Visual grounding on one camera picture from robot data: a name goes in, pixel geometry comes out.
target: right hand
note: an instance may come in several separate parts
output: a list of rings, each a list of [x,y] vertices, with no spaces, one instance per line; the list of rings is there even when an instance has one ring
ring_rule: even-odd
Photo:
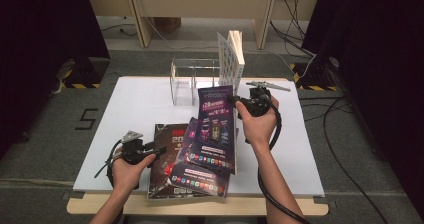
[[[271,101],[278,108],[277,99],[271,96]],[[242,118],[244,135],[247,140],[255,147],[266,146],[269,148],[272,132],[277,125],[274,110],[270,108],[265,115],[253,117],[240,101],[236,102],[236,108]]]

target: left hand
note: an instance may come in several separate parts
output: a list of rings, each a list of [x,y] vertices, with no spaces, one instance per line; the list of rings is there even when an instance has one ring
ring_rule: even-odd
[[[137,165],[128,164],[122,158],[116,159],[112,164],[114,189],[131,192],[137,186],[141,173],[156,158],[155,154],[148,155]]]

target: gray carpet floor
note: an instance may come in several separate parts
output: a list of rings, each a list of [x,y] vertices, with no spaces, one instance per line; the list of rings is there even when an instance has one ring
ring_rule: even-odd
[[[91,215],[66,211],[72,184],[120,76],[168,76],[172,58],[218,58],[207,52],[110,51],[111,63],[98,89],[63,89],[46,103],[34,121],[27,142],[15,143],[0,160],[0,223],[87,223]],[[285,56],[288,63],[305,62]],[[273,54],[246,54],[245,77],[293,80],[290,69]],[[390,165],[373,148],[342,91],[298,90],[306,128],[330,206],[311,223],[383,223],[380,216],[336,162],[368,194],[389,223],[422,223]],[[80,121],[84,110],[89,122]]]

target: brochure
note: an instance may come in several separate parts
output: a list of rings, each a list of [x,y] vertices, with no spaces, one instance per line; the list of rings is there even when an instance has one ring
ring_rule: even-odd
[[[236,174],[236,128],[233,86],[200,88],[199,115],[187,160],[218,172]]]
[[[193,193],[226,197],[230,174],[217,172],[185,161],[192,146],[197,128],[197,119],[191,118],[175,159],[168,184],[186,188]]]

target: controller cable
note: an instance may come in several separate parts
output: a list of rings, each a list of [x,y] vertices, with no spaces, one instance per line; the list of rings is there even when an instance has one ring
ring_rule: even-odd
[[[99,174],[103,171],[103,169],[105,167],[107,167],[107,173],[106,176],[108,177],[110,184],[113,187],[113,174],[112,174],[112,164],[115,161],[115,157],[113,152],[115,151],[116,147],[121,143],[121,140],[117,141],[115,143],[115,145],[113,145],[112,150],[110,151],[109,157],[107,158],[107,160],[105,161],[105,165],[100,168],[100,170],[96,173],[96,175],[94,176],[94,178],[97,178],[97,176],[99,176]]]
[[[275,117],[277,119],[277,127],[275,129],[274,136],[272,137],[272,140],[269,144],[269,150],[272,150],[275,143],[277,142],[278,137],[280,136],[281,127],[282,127],[281,114],[278,111],[278,108],[274,104],[272,104],[271,99],[265,93],[262,92],[259,98],[266,100],[270,104],[271,108],[275,112]],[[291,218],[295,219],[296,221],[298,221],[300,223],[309,224],[309,222],[305,218],[301,217],[300,215],[291,211],[287,207],[283,206],[281,203],[279,203],[277,200],[275,200],[274,197],[272,197],[272,195],[268,192],[268,190],[265,187],[265,184],[262,180],[261,172],[259,171],[259,168],[258,168],[258,183],[259,183],[259,187],[261,188],[261,191],[264,194],[265,198],[269,202],[271,202],[271,204],[273,204],[276,208],[278,208],[278,210],[282,211],[283,213],[285,213],[286,215],[290,216]]]

